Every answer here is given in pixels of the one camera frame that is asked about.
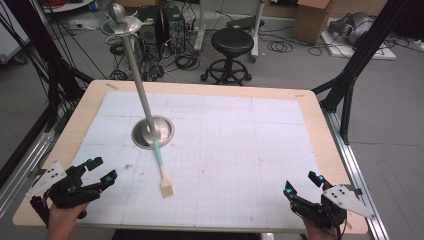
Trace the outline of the person's left hand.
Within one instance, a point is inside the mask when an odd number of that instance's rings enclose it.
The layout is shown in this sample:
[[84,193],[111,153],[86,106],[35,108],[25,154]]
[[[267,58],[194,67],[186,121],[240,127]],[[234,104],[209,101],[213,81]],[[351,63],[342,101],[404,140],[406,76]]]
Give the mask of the person's left hand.
[[51,205],[46,240],[74,240],[78,216],[87,209],[88,203],[73,208]]

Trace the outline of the grey bag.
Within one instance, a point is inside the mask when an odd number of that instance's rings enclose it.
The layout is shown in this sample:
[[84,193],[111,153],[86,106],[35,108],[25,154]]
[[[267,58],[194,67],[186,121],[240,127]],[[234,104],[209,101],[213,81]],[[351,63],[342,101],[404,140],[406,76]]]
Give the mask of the grey bag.
[[373,23],[374,19],[366,13],[347,13],[341,19],[331,21],[327,30],[329,33],[337,33],[348,44],[355,46],[362,41]]

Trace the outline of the black round stool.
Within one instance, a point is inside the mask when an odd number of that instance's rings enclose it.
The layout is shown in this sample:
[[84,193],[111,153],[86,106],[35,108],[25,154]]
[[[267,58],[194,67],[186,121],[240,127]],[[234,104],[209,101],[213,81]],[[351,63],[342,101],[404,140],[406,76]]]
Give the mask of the black round stool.
[[201,81],[212,77],[217,84],[234,83],[242,86],[244,80],[252,79],[246,66],[236,60],[253,49],[254,40],[251,35],[241,29],[224,28],[212,35],[211,44],[225,59],[214,61],[200,76]]

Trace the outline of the white flat board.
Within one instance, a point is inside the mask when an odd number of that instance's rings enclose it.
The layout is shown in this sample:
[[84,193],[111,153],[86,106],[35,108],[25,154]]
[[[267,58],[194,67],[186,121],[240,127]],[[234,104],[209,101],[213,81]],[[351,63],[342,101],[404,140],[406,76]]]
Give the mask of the white flat board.
[[[353,46],[339,36],[337,33],[329,33],[326,25],[321,34],[321,39],[332,57],[351,58],[354,54]],[[385,45],[382,44],[372,57],[373,60],[394,61],[396,55]]]

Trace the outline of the person's right hand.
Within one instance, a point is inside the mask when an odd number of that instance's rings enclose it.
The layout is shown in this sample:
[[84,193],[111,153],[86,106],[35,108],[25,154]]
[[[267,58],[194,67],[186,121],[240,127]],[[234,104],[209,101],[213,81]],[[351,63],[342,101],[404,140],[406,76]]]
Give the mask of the person's right hand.
[[320,228],[311,221],[304,219],[307,240],[339,240],[334,228]]

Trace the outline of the silver metal hanging stand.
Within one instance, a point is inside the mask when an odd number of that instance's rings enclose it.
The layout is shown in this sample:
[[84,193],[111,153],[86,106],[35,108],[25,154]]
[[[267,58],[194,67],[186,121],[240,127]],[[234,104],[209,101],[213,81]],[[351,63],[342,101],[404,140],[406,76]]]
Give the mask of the silver metal hanging stand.
[[112,3],[108,7],[109,19],[102,24],[101,31],[109,38],[119,37],[123,44],[145,118],[136,123],[131,132],[133,142],[144,149],[159,149],[168,144],[174,136],[175,127],[166,117],[153,115],[147,100],[144,85],[136,62],[130,37],[151,22],[142,22],[134,16],[129,16],[123,6]]

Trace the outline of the white grid mat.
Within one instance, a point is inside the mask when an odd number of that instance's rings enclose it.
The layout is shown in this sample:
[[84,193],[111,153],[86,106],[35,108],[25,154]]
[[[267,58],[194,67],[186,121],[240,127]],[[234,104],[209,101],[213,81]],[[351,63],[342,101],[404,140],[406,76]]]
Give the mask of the white grid mat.
[[84,175],[94,183],[111,170],[113,186],[88,207],[85,224],[240,230],[299,229],[283,194],[289,181],[317,202],[308,178],[317,170],[314,150],[295,100],[252,97],[149,95],[153,113],[169,118],[173,139],[161,149],[174,194],[163,198],[155,154],[134,144],[143,118],[134,92],[109,92],[74,159],[101,157]]

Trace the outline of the white stand leg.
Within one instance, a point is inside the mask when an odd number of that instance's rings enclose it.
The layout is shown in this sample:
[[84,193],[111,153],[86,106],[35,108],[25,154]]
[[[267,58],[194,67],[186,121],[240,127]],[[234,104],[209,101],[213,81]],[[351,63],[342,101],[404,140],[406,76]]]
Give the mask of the white stand leg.
[[254,25],[254,31],[252,34],[252,38],[254,40],[254,46],[250,53],[251,61],[253,63],[256,62],[259,56],[259,28],[260,28],[260,22],[261,22],[264,6],[265,6],[265,0],[258,0],[258,9],[255,16],[255,25]]
[[193,47],[193,51],[196,55],[199,55],[202,49],[202,44],[205,36],[205,20],[204,20],[204,14],[205,14],[205,0],[199,0],[199,14],[198,14],[198,20],[199,20],[199,26],[197,30],[197,36],[195,39],[195,44]]

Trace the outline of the teal handled brush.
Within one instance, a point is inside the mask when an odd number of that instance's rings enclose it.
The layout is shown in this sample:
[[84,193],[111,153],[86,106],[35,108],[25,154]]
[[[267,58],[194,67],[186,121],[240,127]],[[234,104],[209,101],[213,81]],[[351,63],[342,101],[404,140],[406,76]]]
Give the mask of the teal handled brush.
[[171,179],[167,176],[166,169],[163,163],[161,149],[156,139],[153,140],[153,147],[156,160],[158,162],[162,180],[160,182],[160,190],[163,198],[171,197],[174,194],[173,185]]

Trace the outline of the black computer tower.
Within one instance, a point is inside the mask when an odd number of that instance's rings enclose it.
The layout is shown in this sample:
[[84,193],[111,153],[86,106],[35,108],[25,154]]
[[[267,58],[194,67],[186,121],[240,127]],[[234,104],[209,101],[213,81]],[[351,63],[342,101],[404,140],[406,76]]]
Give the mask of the black computer tower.
[[142,6],[138,18],[144,25],[139,29],[141,39],[148,45],[163,43],[163,26],[158,6]]
[[177,6],[163,8],[165,37],[170,50],[175,53],[185,51],[185,19]]

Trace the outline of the black metal frame stand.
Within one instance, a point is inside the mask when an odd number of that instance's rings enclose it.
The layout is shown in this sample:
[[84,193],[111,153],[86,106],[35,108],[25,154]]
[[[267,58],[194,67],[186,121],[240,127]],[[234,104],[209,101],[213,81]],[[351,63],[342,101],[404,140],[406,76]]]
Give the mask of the black metal frame stand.
[[312,89],[315,94],[329,91],[327,96],[320,101],[320,106],[329,113],[335,113],[338,104],[343,102],[339,134],[347,145],[349,145],[348,130],[354,85],[378,48],[404,17],[412,3],[413,0],[388,0],[341,73],[332,80]]
[[0,1],[0,9],[4,6],[8,7],[11,15],[16,19],[35,48],[35,51],[33,51],[24,43],[23,38],[17,33],[7,14],[0,14],[0,23],[23,48],[39,79],[48,86],[48,106],[42,116],[47,124],[47,129],[50,130],[59,121],[59,108],[66,103],[75,107],[85,93],[83,83],[90,84],[94,78],[65,60],[32,0]]

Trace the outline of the aluminium rail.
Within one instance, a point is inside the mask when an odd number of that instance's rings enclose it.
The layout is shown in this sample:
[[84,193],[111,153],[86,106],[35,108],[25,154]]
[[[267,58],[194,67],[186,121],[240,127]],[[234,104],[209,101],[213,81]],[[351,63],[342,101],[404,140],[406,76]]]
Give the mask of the aluminium rail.
[[45,159],[54,146],[56,132],[40,132],[29,142],[27,149],[22,151],[18,164],[0,188],[0,219],[14,204],[24,185],[29,179],[34,179],[37,171],[42,168]]
[[326,110],[323,111],[323,115],[327,121],[330,132],[333,136],[334,142],[338,149],[341,161],[346,170],[347,176],[351,184],[362,191],[359,196],[359,200],[369,207],[372,213],[375,215],[374,219],[367,219],[369,230],[374,240],[390,240],[374,200],[371,196],[371,192],[368,189],[359,164],[355,158],[352,147],[346,144],[339,133],[341,123],[336,113],[329,113]]

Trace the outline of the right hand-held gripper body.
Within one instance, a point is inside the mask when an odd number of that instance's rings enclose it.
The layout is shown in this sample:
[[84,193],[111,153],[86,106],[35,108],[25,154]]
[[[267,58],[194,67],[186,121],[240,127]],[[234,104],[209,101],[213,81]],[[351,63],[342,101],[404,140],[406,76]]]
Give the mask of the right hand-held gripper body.
[[290,208],[295,214],[320,228],[341,225],[347,219],[348,211],[374,220],[375,213],[357,198],[357,194],[361,195],[362,191],[351,185],[339,184],[324,190],[320,203],[313,203],[300,197],[291,186]]

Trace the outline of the brown cardboard box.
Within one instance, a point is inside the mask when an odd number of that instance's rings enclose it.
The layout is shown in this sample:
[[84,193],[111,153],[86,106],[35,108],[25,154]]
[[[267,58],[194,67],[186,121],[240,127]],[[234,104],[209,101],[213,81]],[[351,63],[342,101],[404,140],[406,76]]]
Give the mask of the brown cardboard box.
[[333,0],[298,0],[293,36],[305,43],[319,40],[333,8]]

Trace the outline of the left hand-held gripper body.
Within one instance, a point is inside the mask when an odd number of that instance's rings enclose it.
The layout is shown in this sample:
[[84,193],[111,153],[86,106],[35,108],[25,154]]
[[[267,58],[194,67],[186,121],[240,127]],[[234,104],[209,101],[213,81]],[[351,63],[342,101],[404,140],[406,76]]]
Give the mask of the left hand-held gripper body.
[[45,224],[49,221],[48,198],[58,208],[65,209],[100,197],[101,189],[97,188],[97,183],[82,186],[82,175],[84,173],[79,172],[78,166],[71,166],[64,170],[59,162],[54,162],[25,194],[25,197],[30,199],[31,206]]

